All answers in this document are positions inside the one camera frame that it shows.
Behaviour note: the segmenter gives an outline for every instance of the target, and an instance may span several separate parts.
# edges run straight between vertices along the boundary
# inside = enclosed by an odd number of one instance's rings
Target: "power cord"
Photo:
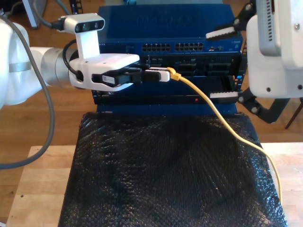
[[[75,44],[76,42],[77,42],[77,41],[74,39],[74,40],[71,40],[68,44],[65,45],[65,47],[63,48],[63,51],[62,51],[62,58],[63,58],[64,64],[65,64],[66,67],[68,68],[68,70],[71,71],[73,74],[75,74],[75,75],[76,75],[76,78],[77,78],[78,80],[83,81],[83,74],[80,73],[80,71],[74,70],[74,69],[71,67],[71,65],[70,65],[70,63],[69,63],[69,61],[67,60],[67,57],[66,57],[66,53],[67,53],[68,48],[69,48],[71,45]]]
[[[48,149],[48,147],[51,144],[52,139],[53,139],[53,132],[54,132],[54,128],[55,128],[55,112],[54,112],[54,108],[53,108],[53,102],[52,102],[51,95],[49,94],[47,86],[41,76],[39,68],[36,65],[35,59],[29,49],[29,46],[28,46],[25,38],[23,37],[20,30],[17,28],[16,25],[14,25],[13,22],[11,22],[10,20],[8,20],[7,18],[5,18],[4,16],[1,16],[1,15],[0,15],[0,19],[3,20],[6,24],[8,24],[13,29],[13,31],[18,35],[19,39],[21,40],[21,42],[24,46],[24,49],[27,52],[29,61],[30,61],[31,65],[33,66],[33,70],[34,70],[35,74],[37,75],[37,78],[41,84],[42,90],[44,91],[44,94],[45,94],[45,97],[47,100],[47,104],[48,104],[49,113],[50,113],[50,124],[49,124],[49,130],[48,130],[48,135],[47,135],[45,144],[41,147],[41,149],[37,153],[35,153],[31,157],[28,157],[25,160],[15,162],[15,163],[1,163],[0,164],[0,169],[12,169],[12,168],[17,168],[17,167],[21,167],[21,166],[30,164],[30,163],[36,161],[38,158],[40,158],[45,153],[45,151]]]
[[[177,73],[173,68],[167,68],[170,72],[170,78],[174,79],[174,80],[180,80],[183,83],[187,84],[188,86],[190,86],[192,89],[194,89],[211,107],[211,109],[214,111],[214,113],[217,115],[217,117],[220,119],[220,121],[223,123],[223,125],[227,128],[227,130],[238,140],[240,140],[243,143],[246,143],[247,145],[250,145],[251,147],[258,149],[259,151],[261,151],[261,153],[263,153],[264,155],[266,155],[266,157],[269,159],[271,165],[273,166],[273,169],[276,173],[276,178],[278,180],[278,187],[279,187],[279,198],[280,198],[280,202],[282,205],[282,185],[280,182],[280,176],[278,173],[278,170],[276,168],[276,165],[274,163],[274,161],[272,160],[272,158],[270,157],[270,155],[261,147],[259,147],[258,145],[242,138],[241,136],[239,136],[233,129],[232,127],[227,123],[227,121],[222,117],[222,115],[220,114],[220,112],[217,110],[217,108],[215,107],[215,105],[213,104],[213,102],[210,100],[210,98],[204,94],[196,85],[194,85],[192,82],[190,82],[188,79],[184,78],[181,76],[181,74]]]

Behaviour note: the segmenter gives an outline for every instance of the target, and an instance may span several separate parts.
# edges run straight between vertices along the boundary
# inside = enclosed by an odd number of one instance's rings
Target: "table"
[[[289,227],[303,226],[303,143],[262,143],[278,168]],[[41,147],[31,147],[32,156]],[[7,227],[57,227],[75,146],[50,146],[24,167]]]

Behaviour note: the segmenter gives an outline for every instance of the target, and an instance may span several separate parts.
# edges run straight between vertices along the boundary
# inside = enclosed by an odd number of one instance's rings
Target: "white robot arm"
[[[83,89],[120,91],[149,76],[159,76],[158,81],[169,81],[166,68],[149,68],[135,64],[139,61],[138,55],[100,54],[97,31],[103,29],[104,19],[97,14],[70,15],[61,18],[61,21],[63,32],[76,35],[79,58],[68,63],[74,50],[31,47],[31,53],[46,85],[63,87],[71,84]],[[16,26],[29,44],[24,27],[18,24]],[[7,45],[1,46],[2,52],[6,54],[1,61],[3,83],[0,109],[3,105],[22,103],[42,89],[17,34],[6,23],[0,23],[1,28],[2,31],[7,31],[0,38],[1,43]]]
[[[303,97],[302,12],[302,0],[250,0],[232,26],[206,37],[246,30],[251,92],[265,98]]]

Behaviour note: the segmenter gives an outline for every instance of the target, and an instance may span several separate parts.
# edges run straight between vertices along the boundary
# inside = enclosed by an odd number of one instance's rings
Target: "black cable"
[[[74,39],[74,40],[71,40],[68,44],[65,45],[65,47],[63,48],[63,51],[62,51],[62,58],[63,58],[64,64],[68,68],[68,70],[71,71],[73,74],[75,74],[77,76],[78,72],[71,67],[71,65],[69,64],[69,61],[66,59],[66,53],[67,53],[68,48],[71,45],[75,44],[76,42],[77,41]]]
[[[36,161],[38,158],[40,158],[45,153],[45,151],[47,150],[47,148],[49,147],[49,145],[51,144],[52,139],[53,139],[53,132],[54,132],[54,128],[55,128],[55,112],[53,109],[53,102],[52,102],[51,95],[49,94],[47,86],[41,76],[39,68],[36,65],[35,59],[29,49],[29,46],[28,46],[24,36],[20,32],[20,30],[16,27],[16,25],[14,25],[14,23],[12,23],[10,20],[6,19],[4,16],[1,16],[1,15],[0,15],[0,19],[3,20],[5,23],[7,23],[20,38],[20,40],[24,46],[24,49],[27,52],[27,55],[28,55],[31,65],[33,67],[33,70],[34,70],[35,74],[37,75],[37,78],[41,84],[42,90],[44,91],[44,94],[45,94],[45,97],[47,100],[47,104],[48,104],[49,113],[50,113],[50,124],[49,124],[48,135],[47,135],[45,144],[41,147],[41,149],[37,153],[35,153],[31,157],[28,157],[27,159],[24,159],[22,161],[15,162],[15,163],[1,163],[0,164],[0,169],[12,169],[12,168],[25,166],[29,163],[32,163],[32,162]]]

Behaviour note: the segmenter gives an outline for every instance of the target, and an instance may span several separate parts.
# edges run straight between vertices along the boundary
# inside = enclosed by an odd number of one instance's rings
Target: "bubble wrap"
[[[226,117],[259,144],[249,118]],[[286,227],[267,159],[215,116],[83,116],[60,227]]]

